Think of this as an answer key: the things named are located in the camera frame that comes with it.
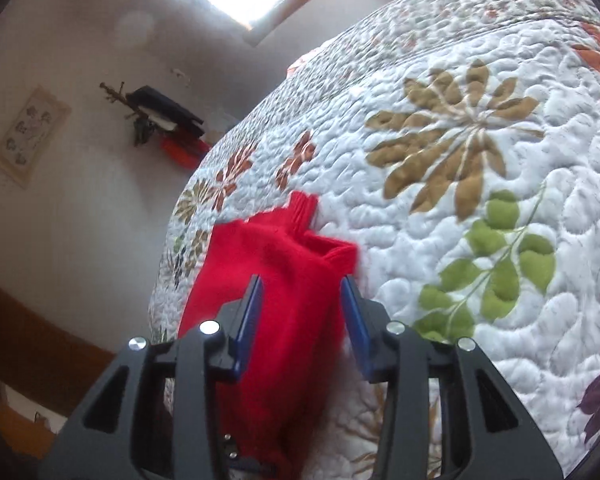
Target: framed picture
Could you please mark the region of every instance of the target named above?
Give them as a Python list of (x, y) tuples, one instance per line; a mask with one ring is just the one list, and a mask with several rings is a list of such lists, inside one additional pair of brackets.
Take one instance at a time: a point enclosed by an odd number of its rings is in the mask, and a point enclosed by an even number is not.
[(38, 87), (0, 141), (0, 168), (22, 187), (53, 134), (71, 113), (68, 105)]

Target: silver screw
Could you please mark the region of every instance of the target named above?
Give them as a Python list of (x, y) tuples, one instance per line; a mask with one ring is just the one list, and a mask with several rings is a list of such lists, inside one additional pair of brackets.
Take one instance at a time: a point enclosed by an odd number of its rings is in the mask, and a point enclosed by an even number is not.
[(461, 348), (465, 352), (471, 352), (475, 350), (475, 341), (470, 337), (461, 337), (458, 340), (458, 348)]
[(138, 336), (129, 340), (129, 348), (131, 348), (134, 352), (142, 350), (145, 346), (146, 339), (144, 337)]
[(400, 335), (406, 330), (406, 327), (400, 321), (390, 321), (386, 324), (386, 331), (389, 334)]
[(212, 319), (200, 323), (200, 332), (205, 335), (215, 334), (218, 330), (220, 330), (220, 324)]

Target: red knitted cloth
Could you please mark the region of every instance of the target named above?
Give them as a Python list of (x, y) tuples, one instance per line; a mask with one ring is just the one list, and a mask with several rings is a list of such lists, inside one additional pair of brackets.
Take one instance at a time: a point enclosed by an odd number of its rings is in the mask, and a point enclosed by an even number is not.
[(294, 192), (287, 207), (216, 225), (178, 333), (213, 319), (260, 275), (249, 366), (238, 384), (218, 384), (216, 396), (222, 432), (242, 454), (275, 464), (281, 480), (301, 473), (344, 336), (340, 280), (356, 266), (355, 245), (308, 231), (317, 203)]

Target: white quilted bedspread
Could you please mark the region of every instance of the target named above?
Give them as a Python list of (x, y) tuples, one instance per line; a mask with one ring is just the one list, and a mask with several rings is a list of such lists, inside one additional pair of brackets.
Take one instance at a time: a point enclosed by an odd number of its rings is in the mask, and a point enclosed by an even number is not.
[[(590, 0), (396, 0), (203, 161), (150, 305), (176, 335), (216, 222), (319, 195), (358, 283), (430, 338), (471, 335), (565, 473), (600, 435), (600, 14)], [(307, 478), (366, 478), (383, 393), (345, 352)], [(432, 409), (436, 407), (435, 391)], [(439, 424), (431, 446), (436, 471)]]

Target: hanging red cloth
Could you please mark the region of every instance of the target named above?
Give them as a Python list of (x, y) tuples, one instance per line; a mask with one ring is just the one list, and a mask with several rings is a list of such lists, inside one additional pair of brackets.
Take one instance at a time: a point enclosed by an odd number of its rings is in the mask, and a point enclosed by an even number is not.
[(324, 407), (344, 337), (340, 280), (354, 271), (357, 247), (315, 235), (318, 199), (293, 192), (288, 206), (214, 227), (178, 336), (241, 298), (253, 274), (264, 284), (247, 371), (218, 384), (221, 429), (240, 452), (296, 478)]

